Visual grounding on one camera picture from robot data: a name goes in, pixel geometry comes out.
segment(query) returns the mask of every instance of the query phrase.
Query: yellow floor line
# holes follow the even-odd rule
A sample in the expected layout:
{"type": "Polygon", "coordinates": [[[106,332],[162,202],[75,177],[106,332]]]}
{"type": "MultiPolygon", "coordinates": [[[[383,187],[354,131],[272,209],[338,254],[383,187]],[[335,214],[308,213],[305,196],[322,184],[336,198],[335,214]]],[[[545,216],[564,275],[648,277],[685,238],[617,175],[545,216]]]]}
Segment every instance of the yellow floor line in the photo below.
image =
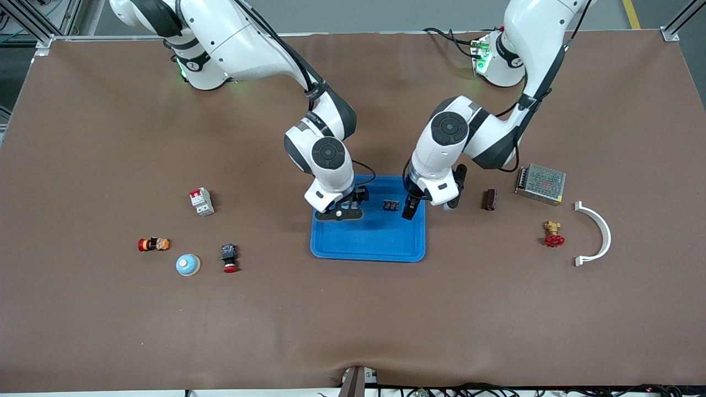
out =
{"type": "Polygon", "coordinates": [[[642,29],[640,27],[640,21],[638,21],[638,15],[635,13],[635,6],[633,5],[633,0],[623,0],[623,6],[625,7],[625,12],[628,14],[630,27],[632,29],[642,29]]]}

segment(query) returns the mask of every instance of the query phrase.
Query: red knob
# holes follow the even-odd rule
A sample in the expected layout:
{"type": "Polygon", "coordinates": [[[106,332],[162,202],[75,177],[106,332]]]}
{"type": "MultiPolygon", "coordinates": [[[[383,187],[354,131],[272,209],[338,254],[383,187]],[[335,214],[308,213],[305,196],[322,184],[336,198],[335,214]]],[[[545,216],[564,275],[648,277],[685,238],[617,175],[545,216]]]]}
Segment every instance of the red knob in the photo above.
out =
{"type": "Polygon", "coordinates": [[[544,239],[544,243],[547,247],[558,247],[560,245],[564,245],[564,237],[560,235],[549,235],[546,236],[546,239],[544,239]]]}

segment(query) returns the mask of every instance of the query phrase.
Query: gray floor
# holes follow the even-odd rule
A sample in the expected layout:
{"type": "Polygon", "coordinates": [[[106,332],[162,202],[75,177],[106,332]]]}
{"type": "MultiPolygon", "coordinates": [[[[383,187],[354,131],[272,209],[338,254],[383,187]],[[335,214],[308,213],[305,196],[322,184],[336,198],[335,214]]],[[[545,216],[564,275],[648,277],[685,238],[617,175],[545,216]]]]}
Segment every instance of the gray floor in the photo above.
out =
{"type": "MultiPolygon", "coordinates": [[[[509,0],[250,0],[281,33],[412,31],[433,26],[480,30],[500,25],[509,0]]],[[[633,0],[643,28],[658,28],[686,0],[633,0]]],[[[85,0],[78,17],[81,32],[94,35],[148,35],[121,23],[108,0],[85,0]]],[[[622,0],[601,0],[587,14],[588,30],[628,29],[622,0]]],[[[706,11],[680,32],[680,46],[702,101],[706,103],[706,11]]],[[[12,109],[30,65],[31,49],[0,49],[0,105],[12,109]]]]}

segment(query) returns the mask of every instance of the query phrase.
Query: white robot link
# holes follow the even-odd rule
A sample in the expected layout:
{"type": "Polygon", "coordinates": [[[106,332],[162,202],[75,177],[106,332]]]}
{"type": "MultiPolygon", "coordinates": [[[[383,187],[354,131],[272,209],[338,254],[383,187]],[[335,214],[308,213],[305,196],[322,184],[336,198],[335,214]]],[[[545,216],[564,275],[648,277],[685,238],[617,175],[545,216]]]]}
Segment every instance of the white robot link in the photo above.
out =
{"type": "MultiPolygon", "coordinates": [[[[403,183],[408,195],[403,218],[412,219],[421,200],[429,200],[432,206],[444,204],[446,210],[456,208],[467,170],[464,165],[456,170],[452,166],[461,153],[481,168],[503,170],[515,156],[532,116],[551,92],[550,85],[573,39],[564,42],[569,22],[590,4],[591,0],[510,0],[504,31],[480,40],[488,42],[492,37],[495,44],[486,49],[489,59],[498,55],[495,64],[483,66],[496,82],[506,85],[519,83],[522,76],[516,78],[516,69],[524,69],[525,88],[505,121],[463,96],[437,106],[405,166],[403,183]]],[[[516,163],[514,169],[505,171],[514,172],[519,158],[516,163]]]]}
{"type": "Polygon", "coordinates": [[[356,128],[356,114],[260,14],[243,0],[110,0],[125,24],[164,37],[184,78],[199,90],[213,90],[229,78],[256,80],[277,74],[304,87],[309,111],[285,134],[295,165],[314,176],[304,198],[327,219],[357,219],[365,186],[354,182],[343,140],[356,128]]]}

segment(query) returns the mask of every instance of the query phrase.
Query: light blue round button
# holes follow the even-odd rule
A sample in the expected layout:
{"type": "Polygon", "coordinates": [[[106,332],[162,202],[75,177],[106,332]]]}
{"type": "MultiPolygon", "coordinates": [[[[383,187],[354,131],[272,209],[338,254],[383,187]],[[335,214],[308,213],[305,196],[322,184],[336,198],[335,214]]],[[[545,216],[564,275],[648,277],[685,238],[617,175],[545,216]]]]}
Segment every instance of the light blue round button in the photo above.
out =
{"type": "Polygon", "coordinates": [[[186,254],[176,260],[176,271],[181,275],[194,275],[201,268],[201,260],[193,254],[186,254]]]}

